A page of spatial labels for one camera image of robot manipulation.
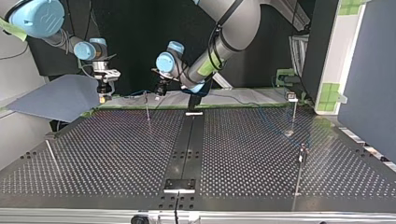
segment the green tape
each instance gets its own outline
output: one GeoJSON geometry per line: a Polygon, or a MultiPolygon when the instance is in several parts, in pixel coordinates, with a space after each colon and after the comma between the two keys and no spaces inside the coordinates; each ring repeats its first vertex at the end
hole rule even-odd
{"type": "Polygon", "coordinates": [[[277,86],[293,86],[292,83],[287,83],[279,80],[279,76],[288,76],[288,77],[294,77],[294,69],[288,68],[288,69],[277,69],[276,71],[276,85],[277,86]]]}
{"type": "Polygon", "coordinates": [[[323,83],[317,111],[334,111],[340,97],[339,89],[340,84],[338,83],[323,83]]]}
{"type": "Polygon", "coordinates": [[[342,0],[338,15],[358,15],[359,8],[363,4],[363,0],[342,0]]]}
{"type": "MultiPolygon", "coordinates": [[[[215,52],[212,53],[212,61],[215,64],[217,68],[220,66],[220,61],[216,57],[215,52]]],[[[212,74],[214,71],[216,71],[215,67],[213,66],[212,62],[210,62],[210,59],[207,58],[206,62],[202,64],[202,66],[198,70],[198,74],[200,74],[203,77],[207,77],[210,74],[212,74]]]]}
{"type": "Polygon", "coordinates": [[[0,27],[3,28],[5,31],[9,32],[12,35],[15,35],[21,41],[25,41],[27,34],[18,26],[15,26],[11,23],[8,23],[0,18],[0,27]]]}

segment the white wall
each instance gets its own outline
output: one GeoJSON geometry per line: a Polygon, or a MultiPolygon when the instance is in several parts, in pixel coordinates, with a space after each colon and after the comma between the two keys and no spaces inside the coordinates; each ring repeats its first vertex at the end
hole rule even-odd
{"type": "MultiPolygon", "coordinates": [[[[0,32],[0,58],[23,52],[26,44],[0,32]]],[[[0,60],[0,108],[44,84],[30,50],[19,57],[0,60]]],[[[48,132],[47,119],[0,110],[0,169],[40,144],[48,132]]]]}

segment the black cable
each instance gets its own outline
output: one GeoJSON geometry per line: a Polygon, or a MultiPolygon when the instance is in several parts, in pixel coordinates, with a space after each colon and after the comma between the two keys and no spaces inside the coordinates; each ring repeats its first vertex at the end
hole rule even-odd
{"type": "MultiPolygon", "coordinates": [[[[296,19],[298,5],[299,5],[298,4],[298,0],[296,0],[296,5],[294,6],[294,11],[293,11],[293,17],[291,19],[291,38],[293,38],[293,36],[294,36],[294,22],[295,22],[295,19],[296,19]]],[[[303,79],[301,78],[301,74],[299,74],[299,71],[297,69],[297,61],[296,61],[296,58],[294,57],[294,47],[293,47],[293,45],[291,45],[291,58],[294,60],[294,63],[295,63],[295,66],[296,66],[296,75],[300,79],[300,83],[303,86],[304,91],[306,92],[306,94],[309,96],[309,98],[312,100],[312,102],[315,105],[316,102],[315,102],[314,98],[311,97],[311,94],[309,94],[308,89],[306,88],[305,84],[303,83],[303,79]]]]}
{"type": "Polygon", "coordinates": [[[88,13],[88,24],[87,24],[87,30],[85,31],[85,35],[84,35],[84,40],[87,40],[88,32],[90,31],[92,9],[93,9],[92,0],[90,0],[90,13],[88,13]]]}
{"type": "Polygon", "coordinates": [[[8,117],[8,116],[11,116],[11,115],[13,115],[13,114],[15,114],[15,113],[16,113],[16,112],[13,111],[13,112],[11,112],[11,113],[9,113],[9,114],[6,114],[6,115],[0,117],[0,119],[4,119],[4,118],[6,118],[6,117],[8,117]]]}
{"type": "Polygon", "coordinates": [[[178,215],[177,215],[177,207],[178,207],[178,196],[180,193],[177,194],[176,206],[175,206],[175,223],[178,224],[178,215]]]}
{"type": "Polygon", "coordinates": [[[0,61],[1,61],[1,60],[7,60],[7,59],[13,59],[13,58],[19,57],[19,56],[21,56],[22,54],[24,54],[28,49],[29,49],[29,44],[26,43],[26,48],[23,50],[23,52],[21,52],[21,53],[19,53],[19,54],[16,54],[16,55],[13,55],[13,56],[5,57],[5,58],[0,58],[0,61]]]}
{"type": "Polygon", "coordinates": [[[218,50],[216,47],[216,37],[219,35],[220,30],[221,30],[221,27],[218,24],[216,24],[215,28],[213,29],[212,33],[210,34],[209,41],[207,43],[207,54],[208,54],[209,60],[212,64],[212,66],[218,71],[221,71],[224,68],[223,62],[219,56],[219,53],[218,53],[218,50]],[[219,62],[219,67],[213,61],[212,50],[215,53],[216,60],[218,60],[218,62],[219,62]]]}
{"type": "Polygon", "coordinates": [[[69,0],[66,0],[66,5],[67,5],[67,13],[68,13],[69,20],[70,20],[70,26],[72,27],[73,35],[75,35],[75,34],[76,34],[76,30],[75,30],[74,24],[73,24],[72,12],[71,12],[71,10],[70,10],[69,0]]]}

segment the cable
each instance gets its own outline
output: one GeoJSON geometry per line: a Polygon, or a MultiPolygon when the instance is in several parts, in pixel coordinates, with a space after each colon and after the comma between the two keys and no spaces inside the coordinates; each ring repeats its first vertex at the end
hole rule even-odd
{"type": "Polygon", "coordinates": [[[9,113],[9,114],[6,114],[6,115],[0,117],[0,119],[4,119],[4,118],[6,118],[6,117],[8,117],[8,116],[10,116],[10,115],[13,115],[13,114],[15,114],[15,113],[16,113],[16,111],[13,111],[13,112],[11,112],[11,113],[9,113]]]}
{"type": "Polygon", "coordinates": [[[1,61],[1,60],[7,60],[7,59],[13,59],[13,58],[19,57],[19,56],[21,56],[22,54],[24,54],[28,49],[29,49],[29,44],[26,43],[26,47],[25,47],[25,49],[24,49],[21,53],[16,54],[16,55],[13,55],[13,56],[9,56],[9,57],[0,58],[0,61],[1,61]]]}
{"type": "Polygon", "coordinates": [[[69,20],[70,20],[70,25],[72,27],[72,31],[73,31],[73,35],[76,34],[76,30],[74,28],[74,24],[73,24],[73,20],[72,20],[72,12],[70,11],[70,4],[69,4],[69,0],[66,0],[66,5],[67,5],[67,14],[69,16],[69,20]]]}
{"type": "Polygon", "coordinates": [[[141,94],[141,93],[151,93],[151,91],[137,91],[137,92],[134,92],[134,93],[131,93],[129,96],[136,96],[136,95],[139,95],[139,94],[141,94]]]}
{"type": "Polygon", "coordinates": [[[221,71],[224,68],[223,62],[219,56],[219,53],[218,53],[218,50],[216,47],[216,37],[218,36],[218,33],[220,30],[221,30],[221,27],[218,24],[216,24],[215,28],[212,30],[212,33],[210,34],[209,41],[207,43],[207,54],[208,54],[209,60],[212,64],[212,66],[218,71],[221,71]],[[215,53],[216,60],[218,60],[218,62],[219,62],[219,67],[213,61],[212,50],[215,53]]]}
{"type": "Polygon", "coordinates": [[[96,80],[95,77],[93,77],[92,75],[88,74],[87,71],[85,71],[85,68],[86,68],[86,67],[92,67],[92,64],[84,64],[84,65],[82,65],[82,66],[81,66],[81,71],[82,71],[87,77],[90,77],[90,78],[96,80]]]}
{"type": "Polygon", "coordinates": [[[233,97],[233,96],[225,96],[225,95],[217,95],[217,94],[210,94],[210,95],[219,96],[219,97],[225,97],[225,98],[232,98],[232,99],[234,99],[236,102],[238,102],[238,103],[241,104],[241,105],[255,105],[255,106],[257,106],[257,107],[259,108],[259,114],[260,114],[260,116],[262,117],[262,119],[263,119],[266,123],[268,123],[268,124],[271,126],[271,128],[273,129],[273,131],[275,131],[275,133],[278,133],[278,134],[284,136],[285,138],[287,138],[288,141],[289,141],[293,146],[295,146],[295,147],[297,147],[297,148],[300,148],[300,147],[301,147],[301,143],[299,143],[299,142],[295,141],[294,139],[292,139],[292,138],[288,137],[287,135],[285,135],[283,132],[281,132],[281,131],[280,131],[280,130],[279,130],[279,129],[278,129],[278,128],[277,128],[266,116],[265,116],[264,110],[263,110],[263,108],[262,108],[261,105],[256,104],[256,103],[243,103],[243,102],[241,102],[240,100],[238,100],[237,98],[235,98],[235,97],[233,97]]]}
{"type": "MultiPolygon", "coordinates": [[[[296,5],[294,6],[294,11],[293,11],[293,17],[291,19],[291,38],[293,38],[294,36],[294,22],[296,19],[296,14],[297,14],[297,9],[298,9],[298,0],[296,0],[296,5]]],[[[293,45],[291,45],[291,58],[294,60],[294,63],[296,64],[297,67],[297,61],[294,57],[294,47],[293,45]]],[[[314,98],[311,97],[311,95],[309,94],[309,91],[307,90],[305,84],[303,83],[303,79],[301,78],[301,74],[299,74],[298,69],[296,69],[296,74],[297,77],[300,79],[301,85],[303,86],[304,91],[306,92],[306,94],[309,96],[309,98],[311,98],[312,102],[314,103],[314,105],[316,104],[314,98]]]]}
{"type": "Polygon", "coordinates": [[[284,92],[284,93],[282,94],[281,92],[279,92],[279,91],[276,89],[275,82],[274,82],[275,79],[276,79],[275,76],[271,77],[271,84],[273,85],[274,91],[276,91],[276,93],[278,93],[279,95],[285,96],[285,93],[286,93],[285,86],[283,86],[283,92],[284,92]]]}
{"type": "Polygon", "coordinates": [[[99,28],[98,23],[96,22],[95,15],[93,14],[93,11],[91,11],[91,20],[93,21],[93,23],[95,24],[95,26],[99,28]]]}
{"type": "Polygon", "coordinates": [[[52,44],[48,40],[44,39],[44,41],[47,42],[47,44],[55,47],[55,48],[60,48],[61,46],[64,45],[66,54],[69,53],[69,47],[70,47],[70,35],[65,31],[64,29],[61,29],[61,35],[62,35],[62,40],[58,44],[52,44]]]}
{"type": "Polygon", "coordinates": [[[176,205],[175,205],[175,224],[178,224],[178,215],[177,215],[177,207],[178,207],[178,196],[180,195],[180,193],[177,194],[177,200],[176,200],[176,205]]]}
{"type": "Polygon", "coordinates": [[[92,0],[90,0],[90,13],[89,13],[89,17],[88,17],[87,30],[85,31],[84,40],[87,40],[88,32],[90,31],[91,18],[92,18],[92,0]]]}

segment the metal bracket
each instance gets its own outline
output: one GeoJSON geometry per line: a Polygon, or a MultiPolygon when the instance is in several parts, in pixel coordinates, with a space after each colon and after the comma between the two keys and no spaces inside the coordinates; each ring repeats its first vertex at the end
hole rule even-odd
{"type": "Polygon", "coordinates": [[[233,89],[233,86],[220,73],[215,73],[213,80],[215,80],[224,90],[230,91],[233,89]]]}
{"type": "MultiPolygon", "coordinates": [[[[259,2],[262,5],[274,7],[280,14],[282,14],[283,17],[286,18],[286,20],[292,23],[294,9],[296,4],[298,4],[297,0],[259,0],[259,2]]],[[[309,22],[311,22],[311,20],[309,20],[301,6],[297,6],[297,12],[295,13],[294,18],[294,27],[298,31],[302,31],[309,22]]]]}
{"type": "Polygon", "coordinates": [[[345,95],[341,95],[338,97],[338,102],[345,105],[347,104],[347,97],[345,95]]]}
{"type": "Polygon", "coordinates": [[[94,72],[97,73],[105,73],[105,75],[102,76],[95,76],[96,79],[103,79],[105,83],[107,82],[112,82],[112,81],[117,81],[119,80],[121,73],[116,70],[116,69],[109,69],[109,70],[94,70],[94,72]]]}
{"type": "Polygon", "coordinates": [[[164,193],[195,193],[194,179],[167,179],[164,193]]]}

